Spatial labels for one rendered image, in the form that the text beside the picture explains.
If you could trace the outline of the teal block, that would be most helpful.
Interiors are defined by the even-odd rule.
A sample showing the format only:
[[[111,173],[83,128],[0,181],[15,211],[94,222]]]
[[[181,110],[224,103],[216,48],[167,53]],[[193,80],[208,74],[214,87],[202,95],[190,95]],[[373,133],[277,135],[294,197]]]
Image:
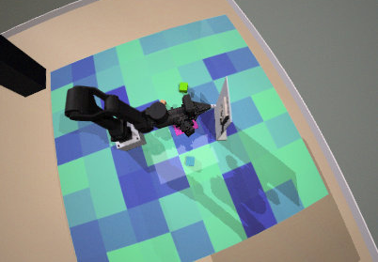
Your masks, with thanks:
[[[189,166],[194,166],[195,165],[195,157],[186,157],[186,164]]]

